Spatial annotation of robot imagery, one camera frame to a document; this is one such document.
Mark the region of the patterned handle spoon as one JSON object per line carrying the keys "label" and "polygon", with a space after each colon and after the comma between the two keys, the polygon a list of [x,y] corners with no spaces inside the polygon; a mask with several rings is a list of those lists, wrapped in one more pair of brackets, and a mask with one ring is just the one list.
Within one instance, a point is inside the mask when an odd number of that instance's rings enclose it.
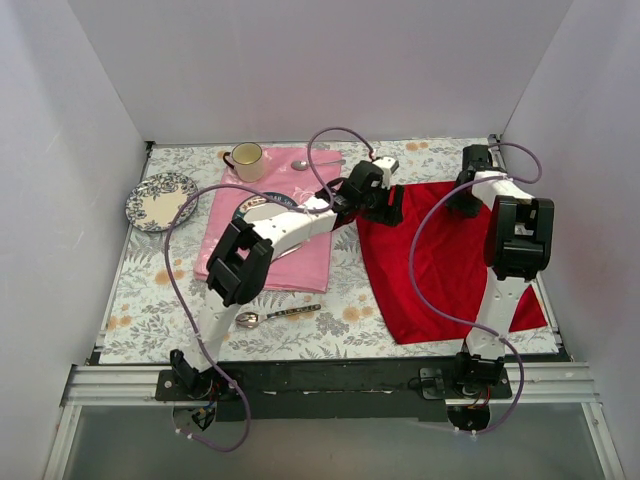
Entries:
{"label": "patterned handle spoon", "polygon": [[279,310],[268,314],[258,314],[255,312],[242,312],[235,318],[235,324],[239,327],[253,329],[258,327],[261,323],[267,320],[290,317],[302,313],[311,313],[319,311],[322,308],[321,304],[305,305],[303,307],[289,308],[285,310]]}

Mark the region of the red cloth napkin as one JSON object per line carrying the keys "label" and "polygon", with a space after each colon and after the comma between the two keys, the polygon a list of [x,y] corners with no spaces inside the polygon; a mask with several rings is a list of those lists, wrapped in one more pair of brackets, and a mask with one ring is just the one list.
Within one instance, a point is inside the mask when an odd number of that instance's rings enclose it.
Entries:
{"label": "red cloth napkin", "polygon": [[[409,278],[409,250],[426,214],[454,187],[452,181],[405,187],[403,221],[389,227],[356,219],[363,261],[384,322],[401,345],[463,339],[470,328],[447,320],[417,296]],[[439,208],[427,222],[414,255],[417,285],[429,302],[473,321],[483,298],[487,268],[484,240],[490,211],[475,218]]]}

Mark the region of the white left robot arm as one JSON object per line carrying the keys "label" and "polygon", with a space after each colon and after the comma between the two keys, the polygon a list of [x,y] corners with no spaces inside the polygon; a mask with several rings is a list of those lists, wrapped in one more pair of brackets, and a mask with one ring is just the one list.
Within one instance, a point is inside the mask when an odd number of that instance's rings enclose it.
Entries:
{"label": "white left robot arm", "polygon": [[392,184],[399,162],[391,157],[361,161],[345,179],[324,186],[299,207],[255,223],[232,220],[206,263],[207,293],[197,317],[188,314],[194,339],[173,350],[170,364],[180,390],[193,400],[213,386],[223,338],[238,315],[264,289],[272,262],[312,238],[328,234],[357,217],[387,226],[402,222],[404,188]]}

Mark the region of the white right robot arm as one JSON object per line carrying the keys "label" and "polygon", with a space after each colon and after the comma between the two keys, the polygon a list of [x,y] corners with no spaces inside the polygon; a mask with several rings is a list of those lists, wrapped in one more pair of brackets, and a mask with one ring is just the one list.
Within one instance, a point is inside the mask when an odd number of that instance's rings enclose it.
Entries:
{"label": "white right robot arm", "polygon": [[554,202],[534,197],[493,163],[490,147],[463,149],[456,193],[447,208],[467,218],[490,210],[484,240],[486,286],[475,326],[455,357],[452,383],[464,397],[475,397],[497,386],[503,377],[505,345],[522,295],[546,269],[551,257]]}

